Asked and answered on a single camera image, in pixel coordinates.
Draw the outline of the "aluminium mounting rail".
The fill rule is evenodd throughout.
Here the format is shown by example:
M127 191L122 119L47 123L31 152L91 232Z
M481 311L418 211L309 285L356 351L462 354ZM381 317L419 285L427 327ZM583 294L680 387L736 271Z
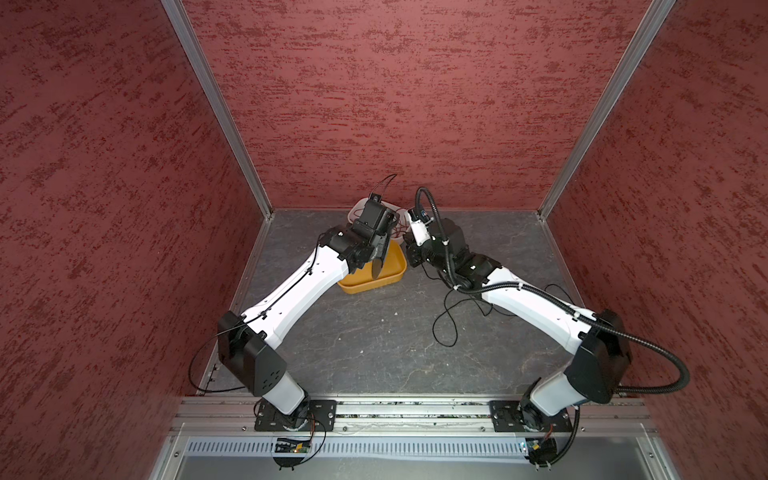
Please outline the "aluminium mounting rail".
M489 402L516 400L514 396L477 395L318 395L315 400L338 402L334 428L310 432L332 436L543 436L547 433L494 431ZM193 435L283 434L256 432L256 398L245 395L185 397L170 431ZM617 397L606 405L584 404L573 428L583 437L657 437L658 427L645 401Z

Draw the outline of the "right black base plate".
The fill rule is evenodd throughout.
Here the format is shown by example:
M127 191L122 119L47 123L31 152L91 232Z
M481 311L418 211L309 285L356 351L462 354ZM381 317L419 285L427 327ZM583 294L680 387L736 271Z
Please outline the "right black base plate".
M566 433L573 430L566 410L547 416L531 402L518 400L492 400L490 418L497 433Z

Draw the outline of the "left aluminium corner post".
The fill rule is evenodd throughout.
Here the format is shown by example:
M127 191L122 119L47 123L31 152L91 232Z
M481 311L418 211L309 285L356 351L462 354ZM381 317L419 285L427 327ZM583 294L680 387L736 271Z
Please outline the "left aluminium corner post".
M162 0L161 4L180 41L198 83L208 100L218 125L229 144L230 150L259 206L261 214L267 222L270 222L274 216L274 208L268 199L263 183L215 79L183 2L180 0Z

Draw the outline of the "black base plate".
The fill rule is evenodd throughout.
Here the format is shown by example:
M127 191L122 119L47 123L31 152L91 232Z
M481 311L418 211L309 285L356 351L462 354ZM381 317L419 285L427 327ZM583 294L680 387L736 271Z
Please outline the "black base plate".
M497 433L566 433L573 430L566 410L547 416L531 402L518 400L492 400L490 418Z
M310 432L314 428L330 432L334 428L338 402L305 400L293 414L283 414L266 400L254 407L256 432Z

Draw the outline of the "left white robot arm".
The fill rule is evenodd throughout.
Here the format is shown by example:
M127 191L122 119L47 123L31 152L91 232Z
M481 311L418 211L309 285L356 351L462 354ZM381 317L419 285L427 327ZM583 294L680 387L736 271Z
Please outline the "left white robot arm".
M389 233L360 236L348 225L321 234L307 260L280 286L241 314L218 321L219 361L253 396L273 407L283 428L298 431L311 421L308 393L288 372L277 349L306 311L333 285L370 265L383 269Z

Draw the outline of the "aluminium corner post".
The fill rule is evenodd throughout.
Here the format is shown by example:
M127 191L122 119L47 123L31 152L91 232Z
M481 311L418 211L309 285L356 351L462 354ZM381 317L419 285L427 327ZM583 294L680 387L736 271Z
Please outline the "aluminium corner post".
M198 83L208 100L218 125L229 144L230 150L259 206L261 214L267 222L270 222L274 216L274 208L268 199L263 183L215 79L183 2L180 0L162 0L161 4L180 41Z
M538 209L538 218L541 223L548 221L568 183L576 173L675 4L675 0L653 0L650 2L560 173Z

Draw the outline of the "dark grey cable spool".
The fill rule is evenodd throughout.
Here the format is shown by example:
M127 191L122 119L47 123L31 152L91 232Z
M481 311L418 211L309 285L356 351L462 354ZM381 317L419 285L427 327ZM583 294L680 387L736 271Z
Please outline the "dark grey cable spool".
M384 263L388 254L391 239L389 235L378 235L373 239L371 256L371 276L374 280L378 279L383 270Z

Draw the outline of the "right aluminium corner post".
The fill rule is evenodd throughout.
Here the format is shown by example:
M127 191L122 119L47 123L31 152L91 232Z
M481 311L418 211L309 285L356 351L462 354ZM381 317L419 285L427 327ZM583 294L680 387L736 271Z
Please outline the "right aluminium corner post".
M560 173L538 209L538 218L541 223L548 221L568 183L576 173L675 4L675 0L653 0L650 2Z

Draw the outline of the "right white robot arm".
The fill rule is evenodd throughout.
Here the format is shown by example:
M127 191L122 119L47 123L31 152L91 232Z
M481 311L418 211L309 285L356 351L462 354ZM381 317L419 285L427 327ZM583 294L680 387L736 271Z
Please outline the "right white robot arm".
M561 300L500 262L471 252L459 228L447 236L411 232L404 242L412 266L431 265L454 291L508 311L572 355L568 365L535 381L519 401L517 417L527 429L540 431L568 408L606 404L618 392L631 352L616 314Z

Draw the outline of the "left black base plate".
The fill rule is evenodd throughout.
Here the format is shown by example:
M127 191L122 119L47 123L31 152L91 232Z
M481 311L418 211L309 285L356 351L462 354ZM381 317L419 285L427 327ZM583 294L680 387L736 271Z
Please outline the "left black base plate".
M334 428L338 402L305 400L293 414L283 414L266 400L254 407L256 432L310 432L314 428L330 432Z

